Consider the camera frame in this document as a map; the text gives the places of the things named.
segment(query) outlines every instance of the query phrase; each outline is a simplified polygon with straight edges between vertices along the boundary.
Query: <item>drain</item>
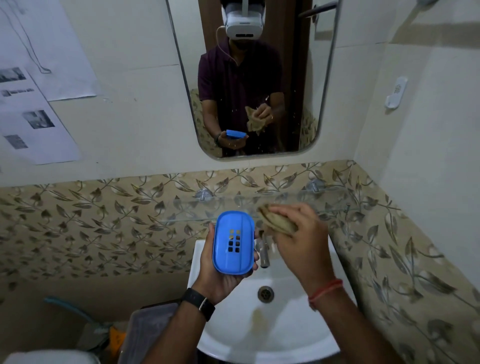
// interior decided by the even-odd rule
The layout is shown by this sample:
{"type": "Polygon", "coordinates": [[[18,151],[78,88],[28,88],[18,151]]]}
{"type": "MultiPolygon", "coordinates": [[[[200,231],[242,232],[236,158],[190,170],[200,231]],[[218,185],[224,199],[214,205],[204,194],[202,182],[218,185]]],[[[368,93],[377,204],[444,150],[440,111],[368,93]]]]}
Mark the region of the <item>drain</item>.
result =
{"type": "Polygon", "coordinates": [[[258,290],[258,299],[263,303],[270,303],[273,301],[273,297],[275,294],[273,293],[273,289],[268,286],[260,287],[258,290]]]}

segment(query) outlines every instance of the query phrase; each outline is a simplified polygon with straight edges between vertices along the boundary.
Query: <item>man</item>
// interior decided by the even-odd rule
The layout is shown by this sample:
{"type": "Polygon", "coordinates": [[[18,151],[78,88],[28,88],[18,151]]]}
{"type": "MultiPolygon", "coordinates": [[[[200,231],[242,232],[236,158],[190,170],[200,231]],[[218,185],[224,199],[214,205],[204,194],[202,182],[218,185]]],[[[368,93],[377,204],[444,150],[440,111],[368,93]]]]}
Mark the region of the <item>man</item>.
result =
{"type": "MultiPolygon", "coordinates": [[[[336,283],[328,250],[328,226],[320,221],[315,211],[307,204],[271,205],[269,209],[297,224],[298,231],[293,237],[273,232],[274,240],[285,264],[307,295],[312,297],[312,308],[324,318],[347,363],[403,363],[392,345],[360,313],[341,284],[336,283]]],[[[215,270],[212,262],[214,234],[215,228],[210,225],[200,257],[200,274],[192,288],[215,305],[225,299],[244,277],[224,275],[215,270]]],[[[183,301],[150,348],[143,364],[191,363],[205,323],[206,318],[200,309],[183,301]]],[[[303,328],[292,328],[292,335],[295,335],[295,329],[300,331],[303,328]]]]}
{"type": "MultiPolygon", "coordinates": [[[[241,0],[221,0],[224,8],[241,0]]],[[[264,0],[251,0],[265,7],[264,0]]],[[[259,40],[226,38],[200,58],[198,89],[204,124],[223,157],[265,154],[277,150],[272,123],[285,113],[282,92],[282,64],[272,46],[259,40]],[[226,130],[247,133],[245,107],[256,109],[254,116],[265,119],[264,132],[248,133],[243,139],[227,138],[226,130]]]]}

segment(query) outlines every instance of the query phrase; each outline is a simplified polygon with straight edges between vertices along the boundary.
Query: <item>purple shirt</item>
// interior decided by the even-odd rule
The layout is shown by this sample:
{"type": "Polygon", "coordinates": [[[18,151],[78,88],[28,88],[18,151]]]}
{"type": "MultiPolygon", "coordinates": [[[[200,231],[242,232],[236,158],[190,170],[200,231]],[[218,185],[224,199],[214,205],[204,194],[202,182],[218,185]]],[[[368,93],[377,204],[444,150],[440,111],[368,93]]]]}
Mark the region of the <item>purple shirt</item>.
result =
{"type": "Polygon", "coordinates": [[[246,133],[248,117],[245,106],[256,109],[263,103],[270,105],[265,99],[274,92],[283,92],[280,54],[272,46],[256,40],[237,66],[219,47],[230,54],[226,38],[200,58],[200,101],[216,101],[221,130],[246,133]]]}

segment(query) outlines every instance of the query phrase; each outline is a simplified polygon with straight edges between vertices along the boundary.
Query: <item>soap dish lid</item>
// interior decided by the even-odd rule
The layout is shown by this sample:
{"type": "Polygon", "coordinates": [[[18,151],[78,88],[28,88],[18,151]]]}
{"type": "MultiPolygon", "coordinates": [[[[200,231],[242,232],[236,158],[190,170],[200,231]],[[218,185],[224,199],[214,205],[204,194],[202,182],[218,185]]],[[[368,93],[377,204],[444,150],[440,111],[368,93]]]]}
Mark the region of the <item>soap dish lid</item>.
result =
{"type": "Polygon", "coordinates": [[[213,264],[224,274],[241,275],[253,267],[255,223],[245,212],[226,211],[217,221],[213,264]]]}

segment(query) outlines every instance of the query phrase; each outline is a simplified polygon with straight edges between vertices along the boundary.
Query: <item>hand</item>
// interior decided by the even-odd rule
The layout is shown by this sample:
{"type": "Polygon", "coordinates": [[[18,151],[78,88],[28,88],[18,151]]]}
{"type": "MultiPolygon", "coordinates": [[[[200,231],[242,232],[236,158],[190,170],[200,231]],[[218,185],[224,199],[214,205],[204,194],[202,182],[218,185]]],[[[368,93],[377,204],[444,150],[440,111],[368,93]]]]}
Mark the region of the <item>hand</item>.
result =
{"type": "Polygon", "coordinates": [[[247,139],[248,139],[248,135],[244,136],[241,139],[228,139],[227,132],[222,131],[222,134],[220,134],[220,136],[218,137],[218,143],[223,148],[237,150],[245,147],[245,144],[247,143],[247,139]]]}
{"type": "Polygon", "coordinates": [[[268,118],[266,122],[267,125],[273,123],[272,108],[267,104],[261,104],[253,113],[253,116],[259,119],[268,118]]]}
{"type": "Polygon", "coordinates": [[[213,237],[215,235],[215,227],[210,224],[208,227],[208,235],[205,240],[204,249],[200,256],[200,274],[192,285],[192,288],[202,294],[213,304],[222,302],[235,287],[237,287],[242,279],[252,275],[254,270],[258,269],[256,261],[258,260],[257,252],[254,252],[255,262],[253,269],[242,276],[231,276],[217,271],[213,265],[213,237]]]}
{"type": "Polygon", "coordinates": [[[328,226],[307,204],[271,205],[269,210],[286,216],[299,228],[292,238],[276,231],[271,233],[285,264],[311,296],[335,279],[328,250],[328,226]]]}

